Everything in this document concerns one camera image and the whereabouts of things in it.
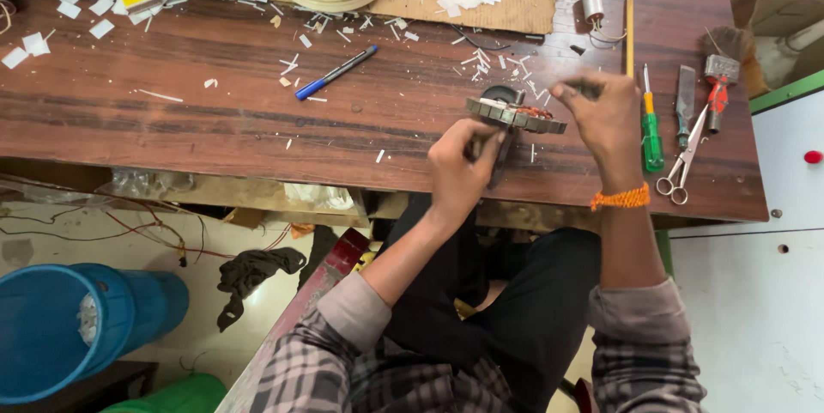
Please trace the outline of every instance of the brown wooden table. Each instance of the brown wooden table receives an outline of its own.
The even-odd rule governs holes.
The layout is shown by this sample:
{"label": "brown wooden table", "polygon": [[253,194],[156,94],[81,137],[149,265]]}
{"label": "brown wooden table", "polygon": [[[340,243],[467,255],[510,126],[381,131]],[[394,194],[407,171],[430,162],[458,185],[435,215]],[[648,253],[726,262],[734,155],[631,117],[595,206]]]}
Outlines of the brown wooden table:
{"label": "brown wooden table", "polygon": [[[573,5],[557,0],[554,32],[541,41],[521,33],[470,33],[477,41],[511,44],[503,51],[526,61],[539,90],[580,67],[621,72],[623,50],[596,44],[582,31]],[[606,31],[618,34],[624,0],[604,0]],[[497,58],[483,81],[460,61],[474,50],[451,42],[458,34],[445,24],[413,22],[420,40],[397,41],[382,21],[358,30],[363,17],[335,21],[322,35],[310,33],[311,49],[295,38],[307,33],[311,13],[285,9],[280,28],[251,6],[222,0],[189,0],[133,26],[107,14],[116,28],[103,39],[88,33],[100,18],[86,7],[75,20],[59,18],[57,0],[22,0],[14,26],[3,36],[0,54],[21,45],[20,37],[47,34],[52,53],[28,58],[15,70],[0,70],[0,154],[82,164],[266,177],[325,185],[430,189],[426,153],[456,120],[467,116],[467,96],[510,82],[512,63]],[[523,12],[523,15],[542,15]],[[656,111],[661,119],[667,167],[677,154],[674,101],[681,64],[703,70],[699,38],[705,27],[732,25],[729,0],[635,0],[636,67],[649,64]],[[352,26],[346,43],[335,29]],[[299,102],[296,88],[278,82],[300,53],[300,67],[285,75],[305,84],[323,76],[356,52],[376,44],[378,53],[316,97]],[[579,56],[570,45],[586,52]],[[455,67],[461,70],[459,76]],[[203,88],[215,78],[218,88]],[[183,99],[176,103],[139,93],[143,89]],[[696,85],[696,113],[709,86]],[[547,94],[541,97],[543,104]],[[687,188],[690,199],[676,206],[653,195],[652,209],[685,217],[767,219],[747,100],[731,90],[721,134],[699,146]],[[535,103],[527,92],[527,103]],[[489,197],[531,203],[588,205],[600,189],[592,156],[582,144],[570,113],[557,101],[547,108],[570,124],[562,136],[524,134],[510,150],[501,185]],[[530,162],[531,145],[535,160]],[[380,163],[376,158],[385,150]],[[660,174],[648,175],[650,185]]]}

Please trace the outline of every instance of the screwdriver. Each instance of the screwdriver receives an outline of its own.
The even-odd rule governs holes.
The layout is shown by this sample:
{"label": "screwdriver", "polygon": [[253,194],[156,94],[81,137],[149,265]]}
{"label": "screwdriver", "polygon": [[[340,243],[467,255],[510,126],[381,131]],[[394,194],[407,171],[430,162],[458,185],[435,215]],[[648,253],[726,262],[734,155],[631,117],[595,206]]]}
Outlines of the screwdriver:
{"label": "screwdriver", "polygon": [[647,171],[660,171],[664,168],[664,151],[661,137],[658,135],[658,117],[653,109],[653,92],[649,89],[649,72],[644,64],[644,107],[647,112],[641,119],[641,128],[644,130],[644,162]]}

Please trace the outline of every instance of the right hand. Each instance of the right hand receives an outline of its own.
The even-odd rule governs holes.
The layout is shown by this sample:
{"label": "right hand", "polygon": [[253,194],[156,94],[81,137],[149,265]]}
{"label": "right hand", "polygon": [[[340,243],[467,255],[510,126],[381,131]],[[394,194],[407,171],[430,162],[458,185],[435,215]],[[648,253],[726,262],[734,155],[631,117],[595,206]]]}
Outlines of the right hand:
{"label": "right hand", "polygon": [[[596,100],[577,87],[596,89]],[[644,184],[641,171],[641,90],[632,78],[584,72],[551,86],[550,93],[572,112],[598,169],[603,193],[617,194]]]}

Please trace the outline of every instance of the blue plastic bucket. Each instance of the blue plastic bucket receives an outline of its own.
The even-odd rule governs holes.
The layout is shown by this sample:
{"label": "blue plastic bucket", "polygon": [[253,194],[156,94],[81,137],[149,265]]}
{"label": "blue plastic bucket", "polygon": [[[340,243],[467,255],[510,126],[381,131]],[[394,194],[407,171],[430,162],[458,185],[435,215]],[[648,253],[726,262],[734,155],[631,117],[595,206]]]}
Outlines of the blue plastic bucket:
{"label": "blue plastic bucket", "polygon": [[[80,302],[97,306],[91,347],[80,333]],[[159,271],[102,264],[34,265],[0,279],[0,404],[39,400],[91,376],[183,321],[189,292]]]}

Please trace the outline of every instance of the left hand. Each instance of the left hand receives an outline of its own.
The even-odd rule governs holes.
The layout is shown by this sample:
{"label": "left hand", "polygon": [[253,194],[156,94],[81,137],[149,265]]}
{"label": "left hand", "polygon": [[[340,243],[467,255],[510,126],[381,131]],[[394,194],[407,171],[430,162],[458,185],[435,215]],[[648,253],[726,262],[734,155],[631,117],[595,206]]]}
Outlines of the left hand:
{"label": "left hand", "polygon": [[[464,156],[464,148],[475,135],[485,142],[478,160],[470,162]],[[496,127],[464,118],[429,149],[427,158],[435,167],[430,213],[442,228],[457,231],[476,206],[489,184],[505,136]]]}

